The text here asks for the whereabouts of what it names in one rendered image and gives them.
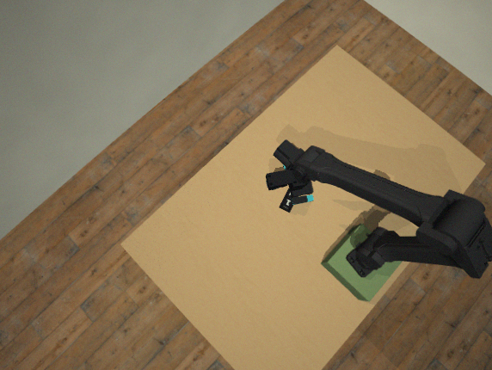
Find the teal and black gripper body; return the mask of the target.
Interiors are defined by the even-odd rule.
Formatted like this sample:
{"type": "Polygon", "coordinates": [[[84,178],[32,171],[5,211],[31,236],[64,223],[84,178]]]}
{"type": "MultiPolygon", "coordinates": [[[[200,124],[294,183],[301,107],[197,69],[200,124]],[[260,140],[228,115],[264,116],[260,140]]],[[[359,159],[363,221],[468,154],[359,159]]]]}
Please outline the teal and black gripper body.
{"type": "Polygon", "coordinates": [[[290,185],[288,185],[292,197],[292,203],[294,205],[307,202],[308,201],[307,196],[304,194],[312,194],[314,192],[311,184],[311,180],[309,180],[308,183],[307,182],[301,182],[301,183],[305,183],[304,187],[302,189],[294,190],[294,191],[291,191],[290,185]],[[304,196],[300,196],[300,195],[304,195],[304,196]]]}

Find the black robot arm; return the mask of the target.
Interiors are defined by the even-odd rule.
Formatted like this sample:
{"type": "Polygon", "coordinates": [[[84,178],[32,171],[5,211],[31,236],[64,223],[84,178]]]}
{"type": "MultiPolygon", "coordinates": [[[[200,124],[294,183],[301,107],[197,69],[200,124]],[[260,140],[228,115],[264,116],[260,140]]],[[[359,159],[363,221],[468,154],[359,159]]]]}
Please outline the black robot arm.
{"type": "Polygon", "coordinates": [[[299,190],[305,185],[301,182],[309,180],[328,183],[419,227],[416,236],[409,237],[383,227],[367,233],[368,239],[346,256],[360,277],[385,262],[404,261],[453,266],[480,279],[492,262],[492,227],[479,200],[450,189],[444,197],[424,194],[344,163],[314,145],[303,151],[285,140],[274,156],[287,170],[266,174],[268,190],[287,185],[299,190]]]}

